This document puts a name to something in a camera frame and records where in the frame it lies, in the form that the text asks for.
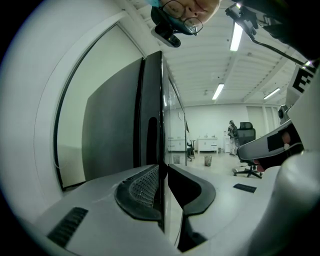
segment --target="cable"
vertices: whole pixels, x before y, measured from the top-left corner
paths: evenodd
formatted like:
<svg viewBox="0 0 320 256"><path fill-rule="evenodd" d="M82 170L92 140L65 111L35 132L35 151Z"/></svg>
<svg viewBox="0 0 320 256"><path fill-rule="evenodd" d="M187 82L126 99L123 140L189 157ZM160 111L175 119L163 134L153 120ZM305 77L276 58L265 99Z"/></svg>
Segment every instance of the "cable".
<svg viewBox="0 0 320 256"><path fill-rule="evenodd" d="M296 59L296 58L293 58L293 57L285 54L284 52L278 50L277 48L274 48L274 47L272 47L272 46L270 46L270 45L268 45L268 44L262 43L262 42L258 42L258 41L255 40L255 39L252 39L252 38L250 38L250 39L251 39L251 41L254 42L255 44L260 45L260 46L263 46L263 47L266 47L266 48L268 48L268 49L276 52L277 54L280 54L281 56L283 56L283 57L285 57L285 58L293 61L294 63L297 63L297 64L300 65L300 66L303 66L303 65L304 65L304 63L301 62L300 60L298 60L298 59Z"/></svg>

